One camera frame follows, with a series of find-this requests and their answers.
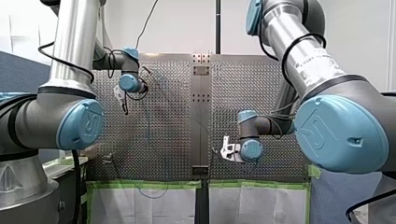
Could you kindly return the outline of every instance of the white wall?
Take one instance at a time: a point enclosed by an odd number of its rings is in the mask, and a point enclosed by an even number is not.
[[[112,0],[105,24],[114,48],[134,47],[154,0]],[[249,0],[221,1],[221,53],[262,54],[245,33]],[[160,0],[141,38],[141,52],[215,52],[216,0]]]
[[[395,51],[393,0],[321,0],[328,51],[349,73],[363,75],[379,91],[391,89]]]
[[[37,48],[54,40],[56,23],[55,14],[39,0],[0,0],[0,50],[50,63]]]
[[[114,49],[135,47],[154,0],[111,0],[105,25]],[[215,1],[159,0],[140,52],[208,53],[215,48]]]

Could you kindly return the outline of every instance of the vertical metal post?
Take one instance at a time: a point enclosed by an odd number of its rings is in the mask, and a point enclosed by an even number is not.
[[[99,0],[62,1],[59,8],[53,56],[92,69]],[[53,61],[49,82],[42,87],[58,87],[93,93],[88,74]]]
[[[193,55],[191,78],[191,165],[192,178],[201,181],[195,194],[195,224],[209,223],[208,124],[210,121],[210,55]]]
[[[216,54],[221,54],[221,0],[216,0]]]

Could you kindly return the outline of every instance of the green tape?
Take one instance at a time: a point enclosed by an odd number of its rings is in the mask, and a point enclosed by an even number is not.
[[[309,183],[281,183],[262,180],[211,180],[209,187],[216,189],[241,187],[256,187],[266,189],[308,189]]]
[[[320,179],[321,171],[316,165],[308,165],[308,175]]]
[[[81,195],[81,204],[87,202],[87,194]]]
[[[89,189],[198,189],[200,181],[147,181],[147,180],[111,180],[88,182]]]

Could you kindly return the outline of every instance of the cable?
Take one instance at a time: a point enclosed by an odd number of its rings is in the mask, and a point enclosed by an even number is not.
[[[6,107],[16,104],[19,101],[24,101],[24,100],[34,100],[36,98],[35,94],[24,94],[24,95],[18,95],[18,96],[14,96],[10,99],[5,100],[4,102],[2,102],[0,104],[0,111],[2,111],[3,109],[5,109]],[[9,111],[11,111],[16,105],[12,106],[11,108],[7,109],[6,111],[3,111],[0,114],[0,119]]]
[[[51,42],[51,43],[49,43],[49,44],[46,44],[46,45],[43,45],[43,46],[38,47],[38,52],[44,54],[45,56],[51,58],[52,60],[54,60],[54,61],[56,61],[56,62],[58,62],[58,63],[63,63],[63,64],[65,64],[65,65],[69,66],[69,67],[76,68],[76,69],[78,69],[78,70],[80,70],[80,71],[82,71],[82,72],[88,74],[88,75],[91,77],[91,83],[93,83],[93,81],[95,80],[95,76],[93,75],[93,73],[92,73],[90,70],[88,70],[88,69],[86,69],[86,68],[83,68],[83,67],[80,67],[80,66],[78,66],[78,65],[75,65],[75,64],[73,64],[73,63],[64,61],[64,60],[59,59],[59,58],[57,58],[57,57],[55,57],[55,56],[49,55],[48,53],[46,53],[46,51],[44,51],[44,49],[46,49],[46,48],[52,46],[54,43],[55,43],[55,42]]]
[[[293,106],[293,105],[297,102],[297,100],[298,100],[299,98],[300,98],[300,97],[297,96],[296,98],[294,98],[294,100],[293,100],[290,104],[285,105],[285,106],[283,106],[283,107],[281,107],[281,108],[279,108],[279,109],[277,109],[277,110],[272,110],[272,111],[270,112],[270,114],[275,114],[275,113],[277,113],[277,112],[281,112],[281,111],[283,111],[283,110],[288,109],[289,107]]]
[[[122,104],[122,110],[125,112],[125,115],[129,114],[128,101],[127,101],[127,98],[126,98],[127,95],[128,95],[128,93],[126,93],[126,91],[125,91],[124,92],[124,103]]]
[[[353,213],[353,211],[355,209],[357,209],[359,207],[362,207],[362,206],[364,206],[366,204],[373,203],[373,202],[379,201],[379,200],[384,199],[384,198],[388,198],[389,196],[392,196],[392,195],[395,195],[395,194],[396,194],[396,189],[393,189],[393,190],[388,191],[386,193],[383,193],[383,194],[374,196],[374,197],[372,197],[370,199],[364,200],[364,201],[362,201],[360,203],[356,203],[355,205],[352,205],[351,207],[349,207],[346,210],[346,218],[351,222],[352,218],[351,218],[350,215]]]
[[[111,157],[111,163],[113,164],[114,170],[116,171],[117,179],[118,179],[118,180],[122,180],[122,178],[120,178],[119,169],[118,169],[117,164],[115,163],[113,157]],[[149,198],[149,199],[160,199],[160,198],[163,197],[163,195],[165,195],[165,193],[169,190],[169,185],[168,185],[168,183],[166,182],[165,190],[163,191],[163,193],[162,193],[161,195],[159,195],[159,196],[149,196],[149,195],[147,195],[146,193],[144,193],[144,192],[142,191],[142,187],[138,186],[134,181],[132,181],[132,183],[134,184],[134,187],[137,188],[137,189],[139,190],[139,193],[140,193],[141,195],[143,195],[144,197]]]
[[[75,166],[75,178],[76,178],[76,194],[75,194],[75,208],[73,214],[73,224],[78,224],[79,207],[81,205],[81,168],[79,167],[78,152],[72,150],[73,163]]]
[[[325,38],[323,35],[320,35],[320,34],[310,33],[310,34],[302,35],[302,36],[296,38],[295,40],[293,40],[293,42],[291,42],[291,44],[288,46],[288,48],[285,50],[285,53],[283,54],[281,68],[282,68],[282,75],[283,75],[283,78],[285,78],[285,80],[286,80],[286,81],[289,83],[289,85],[291,85],[292,87],[293,87],[293,84],[290,82],[289,77],[288,77],[288,74],[286,73],[286,62],[287,62],[287,59],[288,59],[288,57],[289,57],[289,54],[290,54],[291,50],[292,50],[295,46],[297,46],[301,41],[305,40],[305,39],[306,39],[307,37],[309,37],[309,36],[313,36],[313,37],[317,37],[317,38],[321,39],[323,48],[326,49],[326,46],[327,46],[326,38]]]
[[[143,78],[139,78],[139,79],[140,79],[141,82],[143,82],[145,84],[145,88],[146,88],[145,91],[141,93],[142,96],[134,98],[130,94],[126,93],[126,96],[128,96],[129,99],[134,100],[134,101],[143,100],[149,93],[149,84]]]
[[[155,8],[155,6],[157,5],[157,3],[158,3],[158,0],[155,0],[154,4],[152,5],[151,11],[150,11],[150,13],[148,14],[148,17],[146,18],[145,25],[143,26],[143,30],[142,30],[142,32],[140,33],[139,37],[137,38],[135,49],[137,49],[137,47],[139,47],[140,37],[142,37],[143,33],[145,33],[146,27],[147,27],[148,22],[149,22],[149,18],[151,17],[151,14],[152,14],[152,12],[154,11],[154,8]]]

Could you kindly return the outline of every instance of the metal bracket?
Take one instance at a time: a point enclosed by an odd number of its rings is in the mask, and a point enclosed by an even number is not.
[[[209,167],[207,165],[194,165],[192,166],[192,175],[208,175]]]
[[[227,161],[235,161],[245,163],[241,158],[241,145],[240,144],[228,144],[230,136],[224,136],[223,147],[220,151],[221,157]]]
[[[209,66],[194,66],[195,76],[209,76]]]

